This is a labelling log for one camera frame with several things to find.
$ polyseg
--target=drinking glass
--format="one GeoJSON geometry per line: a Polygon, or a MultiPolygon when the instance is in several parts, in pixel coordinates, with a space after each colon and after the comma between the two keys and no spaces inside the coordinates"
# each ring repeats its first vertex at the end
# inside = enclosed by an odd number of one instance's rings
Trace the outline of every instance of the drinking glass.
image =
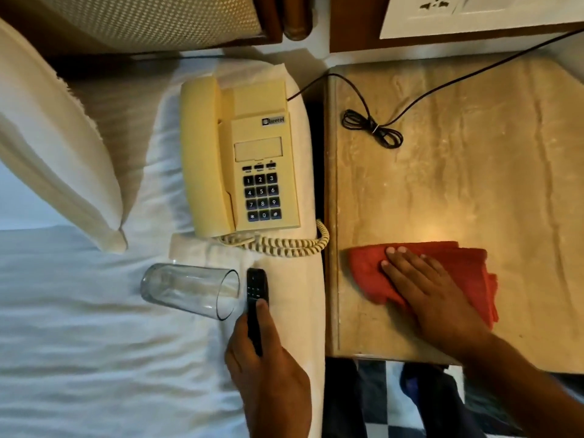
{"type": "Polygon", "coordinates": [[[148,302],[223,321],[239,299],[239,275],[233,269],[155,264],[140,286],[148,302]]]}

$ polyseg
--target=black remote control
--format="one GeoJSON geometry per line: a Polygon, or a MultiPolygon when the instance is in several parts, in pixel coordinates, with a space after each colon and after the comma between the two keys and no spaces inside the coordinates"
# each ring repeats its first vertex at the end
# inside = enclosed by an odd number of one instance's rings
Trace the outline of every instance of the black remote control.
{"type": "Polygon", "coordinates": [[[267,276],[263,269],[248,269],[248,338],[258,356],[262,356],[262,339],[259,333],[255,304],[260,299],[270,302],[267,292],[267,276]]]}

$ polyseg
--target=beetel logo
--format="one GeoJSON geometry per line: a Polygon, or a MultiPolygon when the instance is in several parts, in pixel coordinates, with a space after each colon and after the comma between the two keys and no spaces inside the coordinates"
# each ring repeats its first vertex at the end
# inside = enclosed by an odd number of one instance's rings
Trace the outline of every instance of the beetel logo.
{"type": "Polygon", "coordinates": [[[284,117],[271,117],[262,118],[262,126],[269,126],[271,124],[282,124],[284,123],[284,117]]]}

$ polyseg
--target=yellow telephone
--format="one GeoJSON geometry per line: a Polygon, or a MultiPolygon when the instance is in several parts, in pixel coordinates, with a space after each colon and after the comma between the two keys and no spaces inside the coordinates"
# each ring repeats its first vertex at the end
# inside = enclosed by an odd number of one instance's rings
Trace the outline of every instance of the yellow telephone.
{"type": "Polygon", "coordinates": [[[265,229],[300,226],[284,80],[220,89],[214,76],[180,92],[183,176],[198,236],[274,256],[307,256],[320,239],[272,239],[265,229]]]}

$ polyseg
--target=bed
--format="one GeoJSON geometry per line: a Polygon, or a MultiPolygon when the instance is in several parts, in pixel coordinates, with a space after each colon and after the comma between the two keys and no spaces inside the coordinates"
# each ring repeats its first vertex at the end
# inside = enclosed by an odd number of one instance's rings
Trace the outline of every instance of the bed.
{"type": "MultiPolygon", "coordinates": [[[[321,257],[267,257],[188,234],[178,99],[181,82],[208,73],[221,86],[286,77],[288,94],[297,91],[283,65],[205,58],[144,62],[125,75],[71,84],[112,157],[128,250],[100,252],[73,226],[0,231],[0,435],[248,434],[223,362],[243,302],[225,322],[144,302],[143,273],[171,261],[232,267],[242,277],[251,266],[266,270],[281,341],[310,377],[310,436],[320,435],[321,257]]],[[[301,97],[289,109],[302,226],[271,235],[312,238],[310,129],[301,97]]]]}

